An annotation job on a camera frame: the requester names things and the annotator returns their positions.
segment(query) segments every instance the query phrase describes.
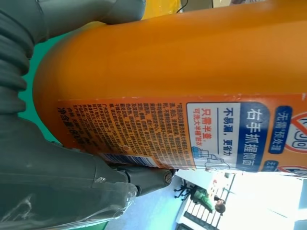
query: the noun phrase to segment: person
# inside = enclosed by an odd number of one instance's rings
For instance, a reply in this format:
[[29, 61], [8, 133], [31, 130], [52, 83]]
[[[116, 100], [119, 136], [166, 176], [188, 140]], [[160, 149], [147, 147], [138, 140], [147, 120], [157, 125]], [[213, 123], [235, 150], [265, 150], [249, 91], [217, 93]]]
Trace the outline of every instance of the person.
[[224, 213], [226, 210], [225, 200], [220, 199], [215, 195], [212, 199], [209, 194], [204, 188], [196, 186], [194, 191], [191, 193], [191, 199], [195, 204], [201, 204], [212, 213], [216, 209], [219, 213]]

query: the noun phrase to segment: plastic wrap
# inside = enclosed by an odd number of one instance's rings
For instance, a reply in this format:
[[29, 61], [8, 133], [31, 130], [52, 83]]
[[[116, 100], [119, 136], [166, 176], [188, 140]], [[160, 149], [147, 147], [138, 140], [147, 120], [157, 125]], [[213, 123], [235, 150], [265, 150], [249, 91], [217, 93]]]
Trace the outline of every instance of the plastic wrap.
[[76, 229], [118, 218], [136, 196], [129, 183], [103, 183], [99, 189], [2, 186], [0, 229]]

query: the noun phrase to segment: green surface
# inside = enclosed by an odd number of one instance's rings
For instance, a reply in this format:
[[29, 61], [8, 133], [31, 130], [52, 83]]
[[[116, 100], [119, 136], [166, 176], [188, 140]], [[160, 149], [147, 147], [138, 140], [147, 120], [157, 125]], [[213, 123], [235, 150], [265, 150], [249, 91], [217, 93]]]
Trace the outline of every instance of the green surface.
[[[36, 72], [37, 67], [39, 66], [39, 62], [45, 56], [50, 48], [58, 42], [59, 40], [62, 39], [63, 36], [59, 36], [53, 39], [50, 39], [48, 42], [43, 44], [39, 44], [35, 47], [34, 55], [30, 61], [30, 69], [28, 74], [24, 76], [24, 79], [27, 83], [27, 89], [25, 92], [21, 92], [19, 96], [26, 102], [26, 110], [23, 113], [20, 113], [19, 115], [23, 118], [26, 118], [30, 121], [33, 121], [38, 125], [42, 134], [48, 141], [57, 141], [55, 137], [54, 137], [51, 132], [48, 130], [37, 115], [33, 100], [33, 83]], [[104, 230], [107, 226], [107, 223], [102, 223], [91, 227], [82, 228], [82, 230]]]

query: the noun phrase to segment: green shirt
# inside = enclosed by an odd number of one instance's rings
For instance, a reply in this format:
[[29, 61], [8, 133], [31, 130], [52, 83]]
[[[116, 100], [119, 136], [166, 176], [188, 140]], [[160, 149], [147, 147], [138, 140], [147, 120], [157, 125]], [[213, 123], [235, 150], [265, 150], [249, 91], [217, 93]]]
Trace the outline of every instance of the green shirt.
[[213, 212], [215, 209], [215, 204], [209, 197], [206, 190], [203, 188], [197, 188], [191, 199], [204, 206], [209, 212]]

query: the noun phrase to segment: detergent bottle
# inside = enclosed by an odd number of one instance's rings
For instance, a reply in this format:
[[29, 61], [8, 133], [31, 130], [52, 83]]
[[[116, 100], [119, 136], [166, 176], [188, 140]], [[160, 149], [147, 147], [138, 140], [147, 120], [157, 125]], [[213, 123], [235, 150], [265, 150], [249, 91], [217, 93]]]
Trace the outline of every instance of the detergent bottle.
[[96, 26], [37, 71], [39, 117], [110, 162], [307, 175], [307, 1]]

